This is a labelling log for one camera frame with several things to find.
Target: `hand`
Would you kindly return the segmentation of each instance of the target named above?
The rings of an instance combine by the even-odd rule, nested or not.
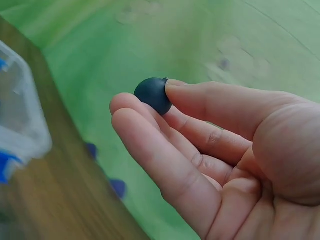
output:
[[[320,105],[215,82],[166,93],[163,118],[115,96],[112,125],[201,239],[320,239]]]

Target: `small ball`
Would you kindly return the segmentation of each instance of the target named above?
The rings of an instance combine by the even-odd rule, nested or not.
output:
[[[166,94],[168,78],[148,78],[141,82],[135,89],[134,95],[143,103],[151,106],[161,116],[165,115],[172,107]]]

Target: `green surface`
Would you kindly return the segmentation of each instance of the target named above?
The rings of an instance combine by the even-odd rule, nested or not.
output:
[[[320,102],[319,12],[318,0],[0,2],[0,14],[42,49],[78,130],[97,144],[106,174],[126,181],[124,203],[156,240],[197,237],[114,133],[112,96],[169,77]]]

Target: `wooden surface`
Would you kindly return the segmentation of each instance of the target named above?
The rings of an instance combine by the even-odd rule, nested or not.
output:
[[[90,158],[40,51],[3,19],[0,40],[31,67],[53,140],[45,159],[1,186],[0,239],[149,239]]]

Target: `plastic container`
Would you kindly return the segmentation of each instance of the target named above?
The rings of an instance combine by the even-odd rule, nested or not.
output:
[[[42,158],[52,139],[27,63],[0,41],[0,152],[23,164]]]

